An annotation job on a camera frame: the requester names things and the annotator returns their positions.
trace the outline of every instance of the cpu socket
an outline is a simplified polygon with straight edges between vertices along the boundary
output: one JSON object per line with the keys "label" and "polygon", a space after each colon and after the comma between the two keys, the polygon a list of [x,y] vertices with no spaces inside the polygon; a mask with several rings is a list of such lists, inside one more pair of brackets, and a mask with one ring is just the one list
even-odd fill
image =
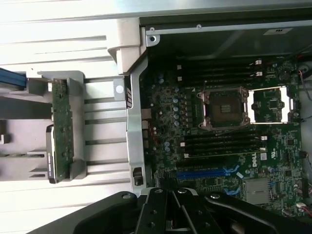
{"label": "cpu socket", "polygon": [[247,113],[248,90],[238,88],[210,89],[198,93],[202,100],[205,130],[235,129],[250,123]]}

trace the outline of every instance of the connector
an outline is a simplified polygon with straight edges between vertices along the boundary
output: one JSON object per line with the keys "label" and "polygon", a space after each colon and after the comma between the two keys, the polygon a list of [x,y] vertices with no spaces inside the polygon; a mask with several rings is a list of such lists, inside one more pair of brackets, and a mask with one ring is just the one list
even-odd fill
{"label": "connector", "polygon": [[296,207],[298,207],[298,208],[302,208],[302,207],[306,207],[307,205],[306,204],[304,204],[304,203],[302,203],[302,202],[297,202],[296,203]]}

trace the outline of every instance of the blue pcie slot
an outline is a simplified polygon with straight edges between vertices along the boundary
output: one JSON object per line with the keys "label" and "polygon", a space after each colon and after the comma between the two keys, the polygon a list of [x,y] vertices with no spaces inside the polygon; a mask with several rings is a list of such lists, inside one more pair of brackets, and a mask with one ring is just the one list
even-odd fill
{"label": "blue pcie slot", "polygon": [[205,177],[216,177],[216,176],[230,176],[232,172],[236,172],[239,166],[233,169],[212,169],[205,171],[193,171],[193,172],[177,172],[176,176],[178,179],[195,179]]}
{"label": "blue pcie slot", "polygon": [[26,76],[0,68],[0,83],[17,85],[26,88],[26,82]]}

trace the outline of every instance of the motherboard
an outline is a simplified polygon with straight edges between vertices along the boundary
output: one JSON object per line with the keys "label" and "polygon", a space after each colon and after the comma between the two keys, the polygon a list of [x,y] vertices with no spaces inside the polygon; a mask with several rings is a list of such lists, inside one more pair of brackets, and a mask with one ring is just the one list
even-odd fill
{"label": "motherboard", "polygon": [[140,81],[148,186],[167,172],[199,194],[302,215],[298,81],[296,61],[277,57],[149,65]]}

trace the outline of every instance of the capacitor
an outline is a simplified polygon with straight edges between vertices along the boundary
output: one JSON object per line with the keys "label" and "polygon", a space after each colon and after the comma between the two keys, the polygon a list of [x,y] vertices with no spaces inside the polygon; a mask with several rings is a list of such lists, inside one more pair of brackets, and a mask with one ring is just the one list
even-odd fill
{"label": "capacitor", "polygon": [[269,171],[270,173],[274,173],[274,172],[275,172],[275,168],[273,168],[273,167],[268,167],[268,171]]}

